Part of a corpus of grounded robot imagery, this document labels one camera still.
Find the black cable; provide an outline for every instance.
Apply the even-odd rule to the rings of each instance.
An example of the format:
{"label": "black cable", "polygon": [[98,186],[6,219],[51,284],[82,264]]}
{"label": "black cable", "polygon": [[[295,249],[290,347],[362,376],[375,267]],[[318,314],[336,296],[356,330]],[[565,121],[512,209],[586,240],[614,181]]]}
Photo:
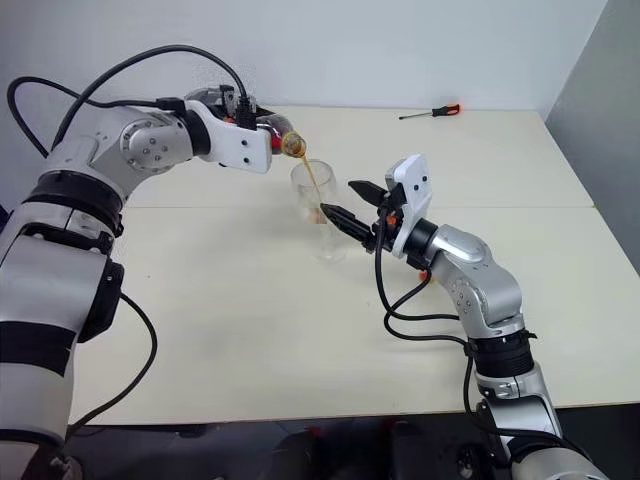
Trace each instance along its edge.
{"label": "black cable", "polygon": [[138,384],[140,383],[142,378],[145,376],[149,368],[151,368],[151,365],[153,364],[153,361],[156,358],[156,353],[158,352],[158,336],[156,335],[156,331],[153,328],[153,324],[151,323],[151,320],[149,320],[149,317],[147,316],[146,313],[144,313],[142,308],[140,308],[138,304],[133,300],[131,300],[127,295],[125,295],[124,293],[120,293],[120,299],[124,300],[140,316],[145,326],[147,327],[147,330],[149,330],[149,336],[151,337],[151,351],[149,352],[149,358],[147,359],[146,363],[142,367],[142,370],[140,370],[138,375],[136,375],[136,377],[131,381],[131,383],[124,390],[122,390],[118,395],[113,397],[108,402],[91,410],[84,417],[82,417],[80,420],[78,420],[76,423],[74,423],[67,429],[67,436],[65,439],[65,443],[73,435],[75,435],[81,427],[89,423],[91,420],[93,420],[95,417],[97,417],[101,413],[106,412],[111,407],[113,407],[118,402],[120,402],[124,397],[129,395],[129,393],[131,393],[131,391],[134,388],[136,388],[136,386],[138,386]]}
{"label": "black cable", "polygon": [[[40,78],[40,77],[31,77],[31,76],[18,77],[9,84],[9,87],[7,88],[7,104],[9,105],[9,110],[11,111],[11,115],[13,116],[13,119],[18,124],[18,127],[20,127],[20,130],[22,130],[22,132],[26,135],[26,137],[33,144],[33,146],[36,147],[36,149],[40,152],[40,154],[43,157],[46,158],[49,155],[49,152],[44,147],[44,145],[42,145],[42,143],[38,140],[38,138],[35,136],[33,131],[31,131],[31,129],[25,122],[24,118],[20,114],[20,110],[18,109],[18,105],[16,101],[16,92],[18,90],[18,87],[20,87],[20,85],[23,85],[25,83],[36,83],[40,85],[46,85],[47,87],[54,88],[74,98],[80,97],[80,94],[65,87],[64,85],[60,85],[59,83],[53,82],[51,80],[47,80],[46,78]],[[112,107],[124,107],[124,106],[127,106],[127,107],[156,107],[157,106],[155,101],[149,101],[149,100],[116,100],[112,102],[97,102],[95,100],[88,99],[86,103],[88,103],[92,107],[97,107],[97,108],[112,108]]]}
{"label": "black cable", "polygon": [[384,291],[384,283],[382,281],[382,247],[384,245],[384,237],[387,231],[387,213],[388,213],[387,208],[382,207],[380,209],[380,219],[378,222],[378,236],[376,237],[376,250],[375,250],[375,263],[374,263],[375,274],[376,274],[376,286],[378,287],[378,295],[380,296],[380,301],[382,301],[382,305],[384,306],[384,309],[386,310],[387,314],[399,320],[409,320],[409,321],[436,320],[436,319],[460,320],[460,317],[458,317],[458,315],[451,315],[448,313],[437,313],[437,314],[431,314],[431,315],[403,315],[401,313],[395,312],[394,308],[391,305],[389,305],[389,300],[387,300],[387,295]]}
{"label": "black cable", "polygon": [[[425,278],[417,287],[413,288],[412,290],[404,294],[402,297],[400,297],[400,299],[391,306],[390,310],[388,310],[387,313],[385,313],[384,328],[391,335],[397,338],[401,338],[402,340],[413,340],[413,341],[450,340],[452,342],[456,342],[462,345],[462,347],[465,348],[467,346],[467,342],[465,342],[463,339],[458,338],[454,335],[406,335],[404,333],[398,332],[397,330],[394,330],[393,327],[391,327],[391,325],[389,324],[389,321],[391,319],[391,312],[395,312],[395,310],[399,308],[403,303],[407,302],[409,299],[411,299],[412,297],[417,295],[420,291],[422,291],[424,287],[427,286],[430,280],[431,280],[431,270],[427,270],[427,278]],[[429,320],[432,320],[435,318],[445,318],[444,316],[437,315],[437,314],[430,315],[429,317],[430,317]]]}
{"label": "black cable", "polygon": [[540,438],[542,440],[546,440],[551,443],[555,443],[556,445],[569,449],[576,450],[574,446],[568,442],[566,439],[558,437],[553,433],[543,432],[541,430],[525,430],[519,428],[497,428],[493,425],[488,425],[484,421],[478,417],[477,414],[473,413],[471,410],[471,404],[469,402],[469,384],[471,383],[471,371],[473,369],[473,357],[470,355],[467,358],[467,368],[464,373],[464,383],[462,386],[462,398],[464,403],[464,411],[467,414],[467,417],[471,421],[471,423],[478,429],[489,433],[491,435],[496,435],[499,437],[533,437]]}
{"label": "black cable", "polygon": [[89,97],[93,95],[93,93],[98,88],[100,88],[100,86],[102,86],[107,80],[109,80],[111,77],[115,76],[116,74],[120,73],[121,71],[125,70],[126,68],[129,68],[132,65],[135,65],[136,63],[139,63],[151,57],[155,57],[156,55],[162,55],[164,53],[170,53],[170,52],[194,53],[196,55],[200,55],[201,57],[211,60],[216,65],[218,65],[223,70],[225,70],[231,76],[231,78],[233,78],[233,81],[238,85],[238,90],[240,90],[240,99],[241,100],[244,99],[248,101],[247,91],[244,88],[244,84],[242,83],[242,80],[240,80],[240,77],[238,76],[238,74],[233,70],[233,68],[231,68],[224,61],[222,61],[220,58],[216,57],[212,53],[209,53],[206,50],[202,50],[197,47],[193,47],[191,45],[165,45],[163,47],[152,48],[151,50],[147,50],[146,52],[139,53],[137,55],[134,55],[133,57],[130,57],[124,60],[123,62],[120,62],[119,64],[111,67],[105,73],[100,75],[97,79],[95,79],[80,94],[80,96],[76,99],[75,102],[73,102],[73,105],[71,105],[71,107],[67,111],[67,114],[64,116],[62,122],[60,123],[60,127],[58,128],[58,132],[56,133],[56,136],[53,140],[53,146],[51,148],[52,149],[55,148],[55,146],[62,141],[65,134],[67,133],[67,130],[69,130],[69,126],[71,125],[73,118],[75,117],[76,113],[78,113],[78,110],[80,110],[80,107],[82,106],[82,104],[86,102],[89,99]]}
{"label": "black cable", "polygon": [[94,436],[99,435],[100,433],[104,432],[106,429],[107,429],[107,427],[95,428],[92,432],[89,432],[89,433],[76,433],[73,436],[76,437],[76,438],[94,437]]}
{"label": "black cable", "polygon": [[387,218],[388,210],[384,207],[380,209],[380,219],[378,226],[378,237],[376,239],[376,258],[375,258],[375,273],[376,273],[376,284],[378,286],[378,293],[380,295],[380,299],[382,300],[382,304],[385,307],[386,314],[384,316],[384,327],[391,335],[403,339],[403,340],[411,340],[411,341],[432,341],[432,340],[445,340],[452,341],[462,345],[464,349],[464,353],[467,356],[467,368],[465,370],[464,382],[463,382],[463,403],[464,410],[466,415],[469,417],[471,423],[478,429],[489,433],[491,435],[496,436],[504,436],[504,437],[533,437],[543,439],[545,441],[554,443],[558,446],[567,448],[569,450],[575,450],[585,458],[589,459],[589,456],[582,450],[580,447],[575,445],[573,442],[566,438],[558,437],[552,433],[544,432],[540,430],[526,430],[526,429],[510,429],[510,428],[497,428],[492,425],[486,424],[484,421],[477,416],[477,414],[473,413],[471,410],[471,404],[469,401],[469,385],[471,383],[471,372],[473,369],[473,357],[468,351],[468,343],[463,339],[453,336],[453,335],[406,335],[394,330],[390,325],[390,319],[392,316],[396,318],[400,318],[402,320],[432,320],[438,318],[445,319],[456,319],[459,318],[455,315],[445,315],[445,314],[432,314],[432,315],[419,315],[419,316],[407,316],[407,315],[399,315],[395,312],[397,308],[399,308],[402,304],[407,302],[409,299],[418,294],[422,289],[424,289],[429,281],[431,280],[431,270],[427,270],[427,277],[424,281],[422,281],[418,286],[411,289],[405,295],[403,295],[398,301],[396,301],[393,305],[389,305],[387,301],[387,297],[384,291],[384,284],[382,282],[382,269],[381,269],[381,254],[382,254],[382,246],[384,242],[384,235],[386,232],[386,218]]}

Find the bottle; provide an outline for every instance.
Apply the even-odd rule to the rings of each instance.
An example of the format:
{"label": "bottle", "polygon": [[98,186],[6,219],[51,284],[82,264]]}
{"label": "bottle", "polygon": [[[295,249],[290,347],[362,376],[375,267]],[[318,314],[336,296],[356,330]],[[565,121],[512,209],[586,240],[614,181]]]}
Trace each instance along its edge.
{"label": "bottle", "polygon": [[284,153],[290,157],[301,158],[307,151],[304,139],[293,130],[289,120],[278,114],[270,113],[256,119],[258,128],[271,134],[271,152],[274,155]]}

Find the gray wall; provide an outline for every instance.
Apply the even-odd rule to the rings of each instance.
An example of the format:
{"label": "gray wall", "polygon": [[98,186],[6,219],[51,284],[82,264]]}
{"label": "gray wall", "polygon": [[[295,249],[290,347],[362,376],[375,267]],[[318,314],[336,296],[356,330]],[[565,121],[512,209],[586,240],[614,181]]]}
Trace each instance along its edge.
{"label": "gray wall", "polygon": [[547,127],[640,272],[640,1],[609,0]]}

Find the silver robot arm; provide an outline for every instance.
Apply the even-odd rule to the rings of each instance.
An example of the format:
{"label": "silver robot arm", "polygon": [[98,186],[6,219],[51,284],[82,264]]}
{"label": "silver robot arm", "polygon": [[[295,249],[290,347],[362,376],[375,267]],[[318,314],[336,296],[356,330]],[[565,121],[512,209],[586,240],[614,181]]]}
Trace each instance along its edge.
{"label": "silver robot arm", "polygon": [[217,92],[171,113],[108,110],[51,152],[0,233],[0,479],[64,443],[75,346],[109,328],[120,297],[124,268],[110,253],[134,189],[194,156],[264,173],[279,153],[284,117],[263,110],[259,128],[240,128],[214,115]]}
{"label": "silver robot arm", "polygon": [[[394,165],[388,191],[370,182],[349,185],[367,202],[394,217],[373,231],[341,207],[323,205],[327,217],[371,252],[377,232],[384,249],[418,269],[431,268],[445,288],[468,338],[483,399],[472,418],[488,433],[491,456],[510,466],[515,480],[605,480],[607,477],[569,447],[551,403],[540,365],[533,360],[515,278],[500,267],[485,242],[449,225],[425,220],[431,184],[423,155]],[[543,432],[526,435],[526,431]]]}

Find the red screwdriver handle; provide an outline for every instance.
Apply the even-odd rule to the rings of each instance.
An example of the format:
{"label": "red screwdriver handle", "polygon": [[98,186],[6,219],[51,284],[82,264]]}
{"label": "red screwdriver handle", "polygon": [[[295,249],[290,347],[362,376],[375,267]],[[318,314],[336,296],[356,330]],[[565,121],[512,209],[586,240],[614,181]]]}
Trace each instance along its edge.
{"label": "red screwdriver handle", "polygon": [[445,105],[444,107],[434,108],[431,110],[432,117],[446,117],[451,115],[457,115],[460,113],[460,104]]}

